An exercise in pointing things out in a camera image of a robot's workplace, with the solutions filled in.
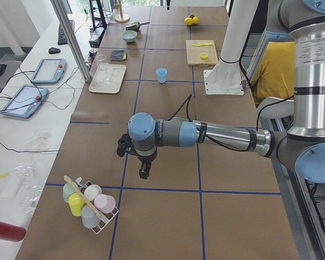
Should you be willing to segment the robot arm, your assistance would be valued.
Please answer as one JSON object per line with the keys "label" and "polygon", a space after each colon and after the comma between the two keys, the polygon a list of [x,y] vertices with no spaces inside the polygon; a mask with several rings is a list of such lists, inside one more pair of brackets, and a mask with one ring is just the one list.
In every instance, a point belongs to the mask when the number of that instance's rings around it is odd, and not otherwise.
{"label": "robot arm", "polygon": [[241,129],[174,117],[156,120],[133,115],[128,132],[118,141],[117,154],[141,161],[147,179],[158,147],[219,145],[233,151],[256,152],[278,160],[298,176],[325,183],[325,1],[270,1],[266,37],[294,41],[294,123],[286,132]]}

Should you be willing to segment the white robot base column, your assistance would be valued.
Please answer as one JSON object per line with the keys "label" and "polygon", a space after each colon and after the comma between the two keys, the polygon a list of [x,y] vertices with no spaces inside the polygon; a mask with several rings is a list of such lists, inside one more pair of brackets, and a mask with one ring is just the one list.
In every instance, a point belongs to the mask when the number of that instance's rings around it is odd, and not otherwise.
{"label": "white robot base column", "polygon": [[237,0],[232,11],[218,64],[204,70],[207,95],[243,95],[241,54],[255,16],[259,0]]}

